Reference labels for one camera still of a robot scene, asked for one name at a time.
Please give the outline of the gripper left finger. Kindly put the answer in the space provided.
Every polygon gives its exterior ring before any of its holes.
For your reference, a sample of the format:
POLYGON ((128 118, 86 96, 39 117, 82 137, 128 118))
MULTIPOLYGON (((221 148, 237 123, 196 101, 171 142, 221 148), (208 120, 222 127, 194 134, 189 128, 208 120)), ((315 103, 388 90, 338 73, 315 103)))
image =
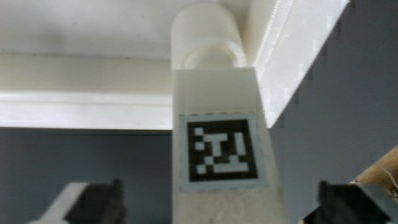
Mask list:
POLYGON ((27 224, 127 224, 123 181, 71 182, 43 216, 27 224))

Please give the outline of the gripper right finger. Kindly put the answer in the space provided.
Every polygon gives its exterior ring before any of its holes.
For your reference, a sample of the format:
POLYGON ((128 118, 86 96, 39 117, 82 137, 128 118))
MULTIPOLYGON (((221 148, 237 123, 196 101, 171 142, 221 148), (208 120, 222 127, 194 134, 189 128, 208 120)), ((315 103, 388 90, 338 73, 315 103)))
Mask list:
POLYGON ((398 202, 375 185, 322 181, 318 203, 301 224, 398 224, 398 202))

